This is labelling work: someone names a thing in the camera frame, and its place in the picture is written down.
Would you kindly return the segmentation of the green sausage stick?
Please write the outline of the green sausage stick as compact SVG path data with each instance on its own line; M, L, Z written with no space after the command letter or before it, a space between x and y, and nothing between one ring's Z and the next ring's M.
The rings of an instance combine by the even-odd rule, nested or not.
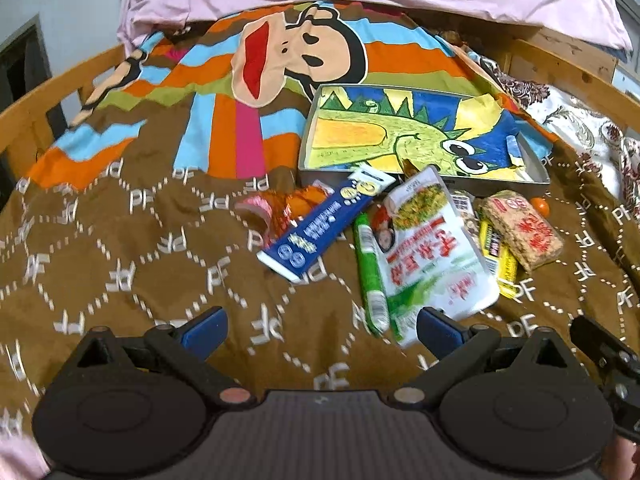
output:
M363 212L352 226L356 247L361 295L369 330L376 336L390 328L387 302L381 272L378 268L378 252L369 218Z

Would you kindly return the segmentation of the blue long snack packet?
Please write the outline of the blue long snack packet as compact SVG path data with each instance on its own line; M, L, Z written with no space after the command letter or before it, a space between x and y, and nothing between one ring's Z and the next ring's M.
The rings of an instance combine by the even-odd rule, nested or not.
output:
M334 240L397 179L370 166L360 166L323 202L289 228L257 259L282 278L299 283Z

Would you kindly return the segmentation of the yellow snack bar packet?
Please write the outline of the yellow snack bar packet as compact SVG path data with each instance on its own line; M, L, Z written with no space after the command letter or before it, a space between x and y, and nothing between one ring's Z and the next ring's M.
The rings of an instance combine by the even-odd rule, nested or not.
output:
M508 299L514 299L518 260L510 251L502 235L485 219L480 222L480 251L498 284L500 294Z

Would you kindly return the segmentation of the orange pink candy wrapper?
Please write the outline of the orange pink candy wrapper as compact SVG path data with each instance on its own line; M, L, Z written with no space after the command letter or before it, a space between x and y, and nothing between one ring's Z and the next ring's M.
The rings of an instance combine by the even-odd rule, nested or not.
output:
M332 188L323 185L308 185L289 193L267 190L242 198L234 210L262 220L262 239L269 247L332 193Z

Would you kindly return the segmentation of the red label rice cracker pack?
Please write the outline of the red label rice cracker pack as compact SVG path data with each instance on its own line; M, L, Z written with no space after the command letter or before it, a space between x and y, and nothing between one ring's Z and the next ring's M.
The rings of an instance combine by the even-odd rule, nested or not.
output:
M562 237L517 192L503 190L485 198L480 204L480 211L528 273L551 262L563 250Z

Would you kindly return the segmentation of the grey tray with dinosaur drawing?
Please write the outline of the grey tray with dinosaur drawing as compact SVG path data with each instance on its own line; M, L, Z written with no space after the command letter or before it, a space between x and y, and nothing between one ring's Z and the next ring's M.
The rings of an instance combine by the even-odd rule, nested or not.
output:
M475 196L508 188L535 197L550 177L526 138L531 128L502 93L325 84L311 104L298 176L334 186L361 165L396 178L412 165Z

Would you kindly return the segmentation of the white green rice pouch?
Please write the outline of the white green rice pouch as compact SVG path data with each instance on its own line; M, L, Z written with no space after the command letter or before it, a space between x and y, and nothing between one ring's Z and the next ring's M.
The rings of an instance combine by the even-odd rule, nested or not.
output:
M422 308L462 321L498 300L497 281L434 167L388 192L370 227L390 330L402 348L418 339Z

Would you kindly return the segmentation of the clear nut bar packet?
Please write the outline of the clear nut bar packet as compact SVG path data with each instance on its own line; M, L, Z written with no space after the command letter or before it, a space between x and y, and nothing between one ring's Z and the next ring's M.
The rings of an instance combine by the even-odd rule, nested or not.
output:
M451 190L450 195L463 220L466 232L476 246L480 246L480 220L473 208L474 196L465 191Z

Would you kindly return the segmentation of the white floral satin quilt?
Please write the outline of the white floral satin quilt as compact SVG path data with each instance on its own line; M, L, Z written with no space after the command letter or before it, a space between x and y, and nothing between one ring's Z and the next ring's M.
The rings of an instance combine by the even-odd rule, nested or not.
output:
M466 51L536 122L574 148L608 192L620 199L634 218L639 217L639 141L624 133L605 115L580 99L538 82L503 73L496 61Z

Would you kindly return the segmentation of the small orange mandarin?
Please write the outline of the small orange mandarin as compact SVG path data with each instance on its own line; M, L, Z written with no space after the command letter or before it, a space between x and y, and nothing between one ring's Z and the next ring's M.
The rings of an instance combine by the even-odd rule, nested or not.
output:
M550 214L550 208L547 201L542 197L534 197L529 200L534 209L541 215L541 217L548 218Z

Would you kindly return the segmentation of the dark window frame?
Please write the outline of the dark window frame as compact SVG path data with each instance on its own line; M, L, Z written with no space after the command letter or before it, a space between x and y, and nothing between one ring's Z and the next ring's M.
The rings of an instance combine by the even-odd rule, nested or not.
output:
M40 18L35 15L1 43L1 109L50 77Z

